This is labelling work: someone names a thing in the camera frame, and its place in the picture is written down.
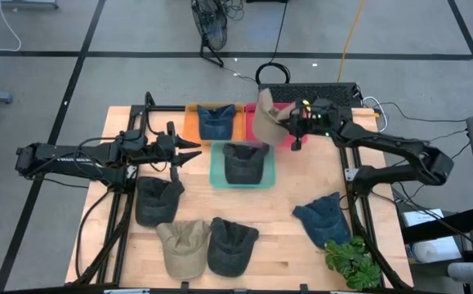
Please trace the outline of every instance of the teal square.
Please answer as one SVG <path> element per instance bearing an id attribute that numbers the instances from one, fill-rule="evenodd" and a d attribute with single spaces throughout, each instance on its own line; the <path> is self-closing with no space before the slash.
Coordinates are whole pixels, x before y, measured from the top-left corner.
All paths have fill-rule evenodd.
<path id="1" fill-rule="evenodd" d="M 263 160 L 263 173 L 259 184 L 230 184 L 225 178 L 225 155 L 223 147 L 225 144 L 246 145 L 260 148 L 263 143 L 247 141 L 216 141 L 211 146 L 211 171 L 209 181 L 215 188 L 258 188 L 268 189 L 276 184 L 276 166 L 274 157 L 274 147 L 269 146 L 269 153 Z"/>

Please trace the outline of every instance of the pink square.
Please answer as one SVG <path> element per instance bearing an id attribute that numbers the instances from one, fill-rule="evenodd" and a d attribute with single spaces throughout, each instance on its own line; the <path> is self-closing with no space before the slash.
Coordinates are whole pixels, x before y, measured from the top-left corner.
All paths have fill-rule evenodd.
<path id="1" fill-rule="evenodd" d="M 289 106 L 290 103 L 274 103 L 274 107 L 277 109 L 284 109 L 285 107 Z M 259 141 L 252 132 L 252 123 L 254 122 L 254 112 L 256 110 L 256 103 L 247 103 L 245 105 L 245 140 L 247 141 Z M 303 136 L 301 138 L 301 143 L 307 142 L 307 136 Z M 291 144 L 296 139 L 294 136 L 289 135 L 281 144 L 277 147 L 291 147 Z"/>

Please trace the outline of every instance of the navy baseball cap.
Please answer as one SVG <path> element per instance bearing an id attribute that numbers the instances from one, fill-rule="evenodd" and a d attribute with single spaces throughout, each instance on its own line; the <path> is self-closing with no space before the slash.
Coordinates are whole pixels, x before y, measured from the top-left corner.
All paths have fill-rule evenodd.
<path id="1" fill-rule="evenodd" d="M 235 105 L 205 109 L 198 105 L 199 132 L 202 140 L 230 140 L 233 136 Z"/>
<path id="2" fill-rule="evenodd" d="M 136 183 L 135 218 L 139 225 L 155 227 L 174 220 L 180 194 L 185 189 L 180 181 L 168 181 L 152 176 L 142 176 Z"/>
<path id="3" fill-rule="evenodd" d="M 227 143 L 223 146 L 225 178 L 229 184 L 260 184 L 268 145 L 253 147 Z"/>
<path id="4" fill-rule="evenodd" d="M 209 269 L 225 277 L 242 275 L 251 260 L 258 230 L 215 217 L 212 219 L 211 232 L 207 250 Z"/>
<path id="5" fill-rule="evenodd" d="M 325 249 L 328 240 L 338 244 L 350 241 L 350 230 L 340 209 L 340 194 L 323 196 L 305 206 L 296 206 L 292 214 L 300 219 L 310 240 Z"/>

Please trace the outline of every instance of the white cable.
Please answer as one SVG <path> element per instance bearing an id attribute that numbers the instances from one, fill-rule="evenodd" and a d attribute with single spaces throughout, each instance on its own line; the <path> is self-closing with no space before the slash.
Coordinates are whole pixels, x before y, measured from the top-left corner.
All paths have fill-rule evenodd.
<path id="1" fill-rule="evenodd" d="M 2 11 L 2 0 L 0 0 L 0 15 L 2 16 L 2 19 L 4 20 L 4 23 L 6 23 L 7 28 L 9 31 L 15 36 L 16 40 L 18 41 L 18 47 L 16 49 L 6 49 L 6 48 L 0 48 L 0 51 L 11 51 L 11 52 L 17 52 L 22 48 L 22 41 L 18 36 L 16 35 L 15 31 L 11 28 L 11 26 L 7 23 L 6 17 L 4 16 L 4 12 Z"/>
<path id="2" fill-rule="evenodd" d="M 385 131 L 385 129 L 389 126 L 389 119 L 386 117 L 385 115 L 385 110 L 383 110 L 383 107 L 380 105 L 380 101 L 378 101 L 376 98 L 372 97 L 372 96 L 369 96 L 369 97 L 365 97 L 364 98 L 364 102 L 366 100 L 369 100 L 369 99 L 372 99 L 374 100 L 376 103 L 377 103 L 377 107 L 380 108 L 380 111 L 382 112 L 382 116 L 383 116 L 383 119 L 385 120 L 385 126 L 383 126 L 383 128 L 377 132 L 382 132 L 382 131 Z"/>

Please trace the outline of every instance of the baseball cap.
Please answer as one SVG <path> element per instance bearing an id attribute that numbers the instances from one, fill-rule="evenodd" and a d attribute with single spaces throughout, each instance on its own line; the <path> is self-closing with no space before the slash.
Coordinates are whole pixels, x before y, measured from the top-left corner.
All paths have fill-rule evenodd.
<path id="1" fill-rule="evenodd" d="M 178 181 L 168 181 L 152 176 L 141 176 L 136 183 L 135 218 L 139 225 L 155 227 L 172 222 L 185 189 Z"/>
<path id="2" fill-rule="evenodd" d="M 165 269 L 171 278 L 184 280 L 203 273 L 210 231 L 203 220 L 180 220 L 156 227 L 156 234 L 162 240 Z"/>
<path id="3" fill-rule="evenodd" d="M 264 158 L 268 145 L 252 147 L 227 143 L 223 146 L 225 178 L 229 184 L 259 184 L 263 176 Z"/>
<path id="4" fill-rule="evenodd" d="M 267 88 L 261 91 L 252 123 L 254 136 L 269 145 L 276 146 L 282 143 L 288 136 L 288 130 L 279 126 L 278 123 L 280 120 L 288 118 L 291 110 L 295 107 L 295 104 L 292 103 L 284 109 L 276 109 L 270 90 Z"/>
<path id="5" fill-rule="evenodd" d="M 230 140 L 233 135 L 234 105 L 205 109 L 198 105 L 199 132 L 202 140 Z"/>
<path id="6" fill-rule="evenodd" d="M 296 206 L 292 214 L 300 219 L 310 240 L 325 249 L 328 240 L 338 244 L 350 241 L 349 225 L 340 209 L 340 194 L 323 196 L 305 206 Z"/>
<path id="7" fill-rule="evenodd" d="M 254 243 L 258 240 L 258 230 L 220 217 L 212 219 L 211 230 L 207 251 L 209 269 L 225 277 L 242 275 L 251 259 Z"/>

